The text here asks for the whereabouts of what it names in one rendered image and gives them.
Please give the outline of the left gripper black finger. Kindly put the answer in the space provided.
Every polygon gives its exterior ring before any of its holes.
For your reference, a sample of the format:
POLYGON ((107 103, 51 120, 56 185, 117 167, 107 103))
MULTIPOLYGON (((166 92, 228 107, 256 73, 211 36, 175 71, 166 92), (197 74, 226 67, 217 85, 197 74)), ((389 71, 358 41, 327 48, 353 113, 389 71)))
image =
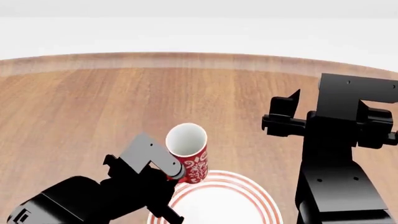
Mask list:
POLYGON ((164 218, 170 224, 182 224, 184 221, 184 217, 177 214, 167 203, 150 203, 147 209, 156 218, 164 218))
POLYGON ((125 175, 124 162, 112 154, 107 154, 103 161, 104 166, 109 166, 108 177, 123 177, 125 175))

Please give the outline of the red patterned mug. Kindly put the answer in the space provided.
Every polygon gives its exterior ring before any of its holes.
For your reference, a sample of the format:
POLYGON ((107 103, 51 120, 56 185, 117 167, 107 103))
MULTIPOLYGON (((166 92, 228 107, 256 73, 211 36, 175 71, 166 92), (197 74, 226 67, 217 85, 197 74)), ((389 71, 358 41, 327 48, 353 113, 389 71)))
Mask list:
POLYGON ((201 126, 178 124, 166 135, 165 145, 185 169, 180 183, 197 184, 205 179, 208 174, 208 136, 201 126))

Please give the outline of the white plate with red rings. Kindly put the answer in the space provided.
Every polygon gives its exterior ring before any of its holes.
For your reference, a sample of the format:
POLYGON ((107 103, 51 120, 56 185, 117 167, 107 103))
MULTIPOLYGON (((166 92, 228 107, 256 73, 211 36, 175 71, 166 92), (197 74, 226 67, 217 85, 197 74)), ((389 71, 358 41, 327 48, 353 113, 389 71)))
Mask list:
POLYGON ((169 206, 182 224, 284 224, 277 204, 255 181, 211 170, 197 184, 178 184, 169 206))

